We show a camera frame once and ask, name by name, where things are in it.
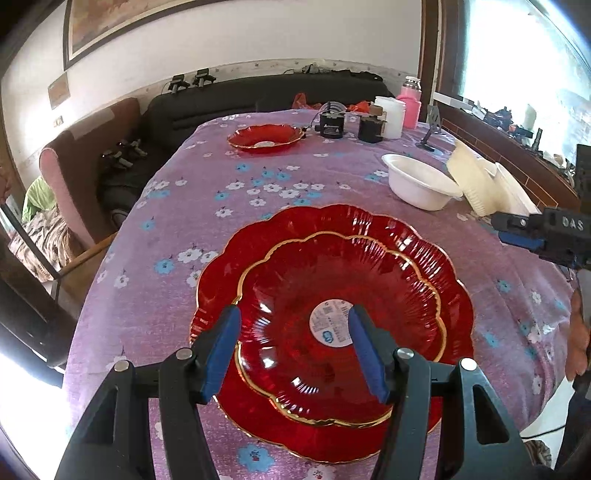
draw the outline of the purple tablecloth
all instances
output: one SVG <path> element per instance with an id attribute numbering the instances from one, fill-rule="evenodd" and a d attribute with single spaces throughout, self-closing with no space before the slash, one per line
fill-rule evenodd
<path id="1" fill-rule="evenodd" d="M 252 113 L 208 122 L 155 175 L 109 249 L 78 322 L 64 386 L 72 425 L 115 361 L 159 362 L 187 345 L 199 274 L 233 233 L 282 207 L 333 203 L 399 218 L 448 253 L 474 305 L 476 360 L 520 429 L 539 415 L 564 375 L 571 287 L 562 274 L 526 251 L 502 245 L 464 201 L 424 212 L 390 191 L 383 154 L 408 154 L 445 171 L 453 149 L 449 134 L 432 137 L 439 156 L 414 146 L 424 125 L 405 131 L 400 140 L 369 145 L 353 135 L 358 117 L 347 115 L 344 139 L 311 133 L 274 156 L 237 153 L 226 142 L 241 126 L 308 125 L 314 114 Z M 219 473 L 234 480 L 365 480 L 375 463 L 374 457 L 317 466 L 248 437 L 215 402 L 200 408 L 200 415 Z M 168 478 L 156 402 L 151 431 L 157 476 Z M 435 430 L 427 443 L 423 474 L 429 478 L 437 435 Z M 253 449 L 258 456 L 251 455 Z"/>

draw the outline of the red plastic bag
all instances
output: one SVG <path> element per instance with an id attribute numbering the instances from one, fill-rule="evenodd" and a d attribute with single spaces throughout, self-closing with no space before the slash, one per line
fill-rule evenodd
<path id="1" fill-rule="evenodd" d="M 363 100 L 356 105 L 349 105 L 347 110 L 349 112 L 369 113 L 369 102 Z"/>
<path id="2" fill-rule="evenodd" d="M 294 102 L 291 104 L 291 107 L 294 110 L 320 110 L 322 103 L 315 103 L 314 105 L 308 105 L 306 103 L 306 94 L 305 93 L 298 93 L 295 98 Z"/>

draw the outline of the sticker label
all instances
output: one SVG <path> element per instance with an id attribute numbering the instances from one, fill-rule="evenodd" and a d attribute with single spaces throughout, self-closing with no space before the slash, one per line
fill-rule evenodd
<path id="1" fill-rule="evenodd" d="M 333 348 L 351 345 L 349 310 L 352 306 L 352 303 L 340 299 L 320 303 L 310 315 L 310 331 L 314 338 Z"/>

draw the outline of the white jar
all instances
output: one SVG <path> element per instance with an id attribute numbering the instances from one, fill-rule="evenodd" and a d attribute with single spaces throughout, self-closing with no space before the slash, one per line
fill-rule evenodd
<path id="1" fill-rule="evenodd" d="M 397 140 L 402 136 L 402 123 L 406 113 L 406 103 L 396 100 L 393 97 L 375 98 L 376 105 L 382 107 L 384 115 L 381 119 L 386 120 L 382 136 L 388 140 Z"/>

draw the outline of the brick windowsill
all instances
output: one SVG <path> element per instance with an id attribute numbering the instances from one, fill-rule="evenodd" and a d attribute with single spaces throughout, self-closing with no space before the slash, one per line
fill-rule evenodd
<path id="1" fill-rule="evenodd" d="M 438 106 L 443 128 L 509 170 L 538 208 L 579 209 L 579 199 L 565 179 L 515 140 L 462 110 L 442 103 Z"/>

